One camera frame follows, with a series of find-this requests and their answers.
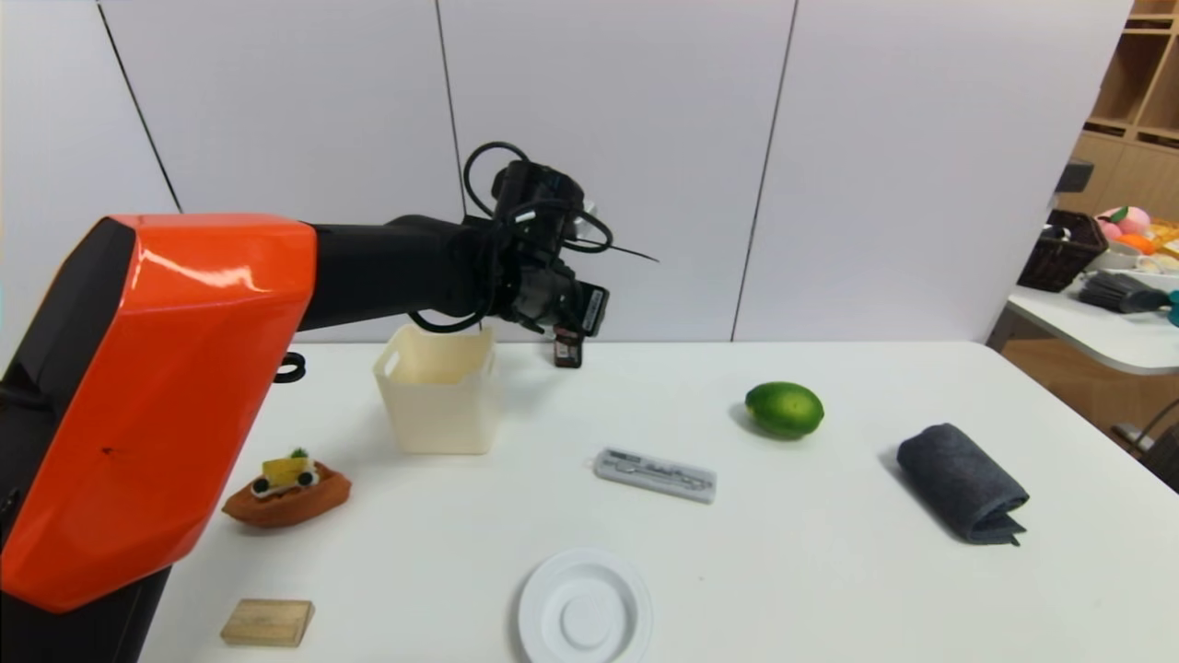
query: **wooden shelf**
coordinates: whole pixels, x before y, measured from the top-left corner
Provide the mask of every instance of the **wooden shelf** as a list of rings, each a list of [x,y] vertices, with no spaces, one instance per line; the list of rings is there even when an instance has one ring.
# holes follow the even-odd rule
[[[1138,205],[1179,219],[1179,0],[1138,0],[1073,149],[1093,164],[1065,209]]]
[[[1179,0],[1134,0],[1131,15],[1134,14],[1174,14],[1179,11]]]
[[[1155,131],[1150,129],[1144,129],[1135,136],[1139,143],[1145,145],[1166,147],[1168,150],[1174,150],[1179,155],[1179,131]]]
[[[1162,137],[1173,138],[1179,132],[1179,37],[1167,48],[1138,126]]]
[[[1175,27],[1175,17],[1171,14],[1138,14],[1126,19],[1126,29],[1131,34],[1161,34]]]
[[[1092,114],[1127,125],[1133,123],[1170,41],[1171,35],[1166,33],[1122,34]]]

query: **pink stuffed toy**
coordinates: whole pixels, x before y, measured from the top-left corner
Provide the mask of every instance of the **pink stuffed toy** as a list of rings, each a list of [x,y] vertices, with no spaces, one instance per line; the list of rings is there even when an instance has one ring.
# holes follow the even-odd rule
[[[1121,237],[1121,229],[1112,223],[1106,223],[1104,221],[1098,222],[1098,227],[1101,228],[1101,234],[1106,236],[1106,239],[1113,242],[1118,237]]]
[[[1122,235],[1142,235],[1151,227],[1151,215],[1141,208],[1127,206],[1106,210],[1098,215],[1098,221],[1108,221],[1108,223],[1101,223],[1101,231],[1109,239],[1117,239]],[[1117,227],[1117,234],[1111,235],[1112,230],[1106,230],[1111,225]]]

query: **white plastic basket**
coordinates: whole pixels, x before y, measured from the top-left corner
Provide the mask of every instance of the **white plastic basket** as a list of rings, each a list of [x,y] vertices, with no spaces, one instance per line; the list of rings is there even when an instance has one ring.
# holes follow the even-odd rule
[[[482,454],[500,422],[495,334],[428,334],[406,324],[373,367],[406,453]]]

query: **wooden block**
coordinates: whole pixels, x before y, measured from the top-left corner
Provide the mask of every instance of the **wooden block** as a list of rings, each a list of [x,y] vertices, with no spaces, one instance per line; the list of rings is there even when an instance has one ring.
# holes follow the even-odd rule
[[[307,624],[315,615],[310,600],[269,600],[243,598],[222,629],[229,644],[298,646]]]

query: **robotic arm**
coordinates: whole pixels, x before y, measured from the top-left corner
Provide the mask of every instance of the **robotic arm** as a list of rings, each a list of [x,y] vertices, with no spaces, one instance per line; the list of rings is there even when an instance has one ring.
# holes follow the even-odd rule
[[[567,248],[610,230],[573,179],[518,156],[461,224],[263,215],[100,221],[62,263],[0,381],[0,658],[133,662],[297,330],[409,313],[498,316],[580,340],[608,293]],[[582,237],[585,224],[605,235]],[[419,311],[462,317],[435,324]],[[176,481],[177,475],[183,481]]]

